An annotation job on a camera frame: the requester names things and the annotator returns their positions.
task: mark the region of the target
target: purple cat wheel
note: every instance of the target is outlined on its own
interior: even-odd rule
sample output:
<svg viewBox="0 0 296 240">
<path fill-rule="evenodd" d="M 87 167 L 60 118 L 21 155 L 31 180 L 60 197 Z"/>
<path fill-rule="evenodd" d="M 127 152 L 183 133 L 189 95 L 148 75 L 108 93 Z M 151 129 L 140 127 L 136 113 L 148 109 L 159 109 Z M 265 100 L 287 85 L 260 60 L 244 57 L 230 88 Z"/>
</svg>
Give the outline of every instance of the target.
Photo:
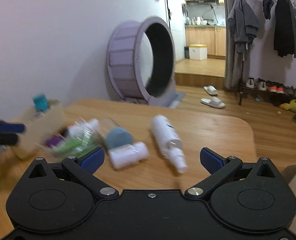
<svg viewBox="0 0 296 240">
<path fill-rule="evenodd" d="M 139 64 L 144 33 L 153 53 L 152 75 L 146 86 Z M 168 106 L 176 98 L 173 44 L 167 23 L 159 17 L 126 22 L 114 31 L 107 48 L 107 68 L 113 88 L 124 101 Z"/>
</svg>

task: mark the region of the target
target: yellow lid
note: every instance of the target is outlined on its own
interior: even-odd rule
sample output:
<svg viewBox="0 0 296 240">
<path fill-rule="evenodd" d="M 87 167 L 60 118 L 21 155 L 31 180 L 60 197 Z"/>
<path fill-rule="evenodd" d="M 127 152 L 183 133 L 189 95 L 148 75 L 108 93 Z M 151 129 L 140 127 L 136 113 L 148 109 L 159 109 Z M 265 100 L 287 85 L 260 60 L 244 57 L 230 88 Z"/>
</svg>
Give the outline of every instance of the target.
<svg viewBox="0 0 296 240">
<path fill-rule="evenodd" d="M 190 44 L 189 48 L 207 48 L 206 44 Z"/>
</svg>

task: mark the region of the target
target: orange shoe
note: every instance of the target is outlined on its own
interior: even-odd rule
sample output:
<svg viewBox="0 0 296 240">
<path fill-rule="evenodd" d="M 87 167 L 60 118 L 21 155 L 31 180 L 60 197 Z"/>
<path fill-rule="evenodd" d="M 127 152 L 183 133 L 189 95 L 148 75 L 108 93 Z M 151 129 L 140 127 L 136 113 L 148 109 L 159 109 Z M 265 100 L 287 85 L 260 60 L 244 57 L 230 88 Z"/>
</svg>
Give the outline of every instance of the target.
<svg viewBox="0 0 296 240">
<path fill-rule="evenodd" d="M 275 82 L 271 82 L 269 85 L 268 85 L 268 90 L 270 92 L 277 92 L 277 84 Z"/>
<path fill-rule="evenodd" d="M 284 86 L 282 84 L 277 85 L 277 91 L 276 92 L 280 93 L 280 94 L 284 94 L 285 93 Z"/>
</svg>

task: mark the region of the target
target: white slipper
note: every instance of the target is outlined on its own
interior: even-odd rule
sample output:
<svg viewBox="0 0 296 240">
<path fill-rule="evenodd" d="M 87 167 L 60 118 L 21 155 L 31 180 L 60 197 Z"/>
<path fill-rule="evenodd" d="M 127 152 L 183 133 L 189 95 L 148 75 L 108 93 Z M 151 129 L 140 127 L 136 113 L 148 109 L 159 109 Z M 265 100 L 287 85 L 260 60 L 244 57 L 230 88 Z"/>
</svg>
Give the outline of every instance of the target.
<svg viewBox="0 0 296 240">
<path fill-rule="evenodd" d="M 210 94 L 211 96 L 217 96 L 218 91 L 215 89 L 214 86 L 204 86 L 204 90 Z"/>
<path fill-rule="evenodd" d="M 214 108 L 225 108 L 226 105 L 218 98 L 212 97 L 211 99 L 202 98 L 200 103 L 205 104 L 207 106 L 212 106 Z"/>
</svg>

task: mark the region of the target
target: white spray bottle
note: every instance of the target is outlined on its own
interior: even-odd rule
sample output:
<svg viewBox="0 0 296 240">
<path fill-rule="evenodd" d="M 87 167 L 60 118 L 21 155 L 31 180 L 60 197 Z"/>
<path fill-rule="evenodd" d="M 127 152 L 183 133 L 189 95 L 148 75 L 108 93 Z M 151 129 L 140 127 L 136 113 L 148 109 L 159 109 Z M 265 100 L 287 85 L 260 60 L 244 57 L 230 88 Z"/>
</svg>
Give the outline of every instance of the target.
<svg viewBox="0 0 296 240">
<path fill-rule="evenodd" d="M 169 120 L 163 115 L 154 117 L 152 132 L 161 154 L 169 159 L 179 173 L 184 173 L 188 166 L 182 151 L 183 144 Z"/>
</svg>

